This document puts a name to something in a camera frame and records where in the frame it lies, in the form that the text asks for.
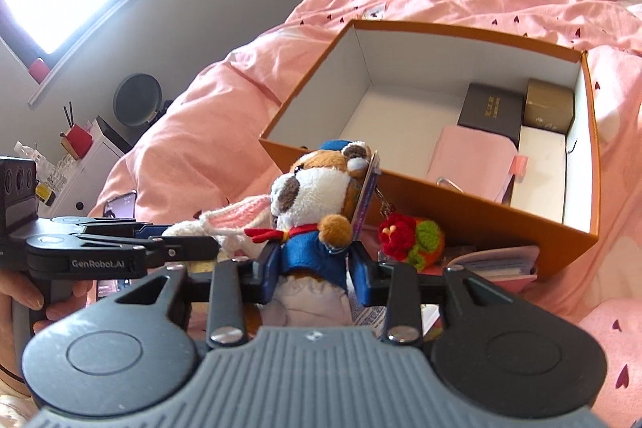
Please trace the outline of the left hand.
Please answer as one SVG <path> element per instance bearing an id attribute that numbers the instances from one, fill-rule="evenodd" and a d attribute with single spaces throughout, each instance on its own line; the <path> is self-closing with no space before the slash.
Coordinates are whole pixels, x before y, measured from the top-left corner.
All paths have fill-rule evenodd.
<path id="1" fill-rule="evenodd" d="M 93 288 L 91 281 L 74 281 L 69 299 L 51 304 L 46 310 L 46 319 L 37 323 L 36 331 L 43 330 L 57 320 L 83 308 Z M 45 299 L 25 275 L 1 270 L 1 381 L 12 393 L 28 396 L 28 388 L 21 381 L 16 362 L 13 336 L 13 304 L 18 303 L 29 310 L 41 310 Z"/>

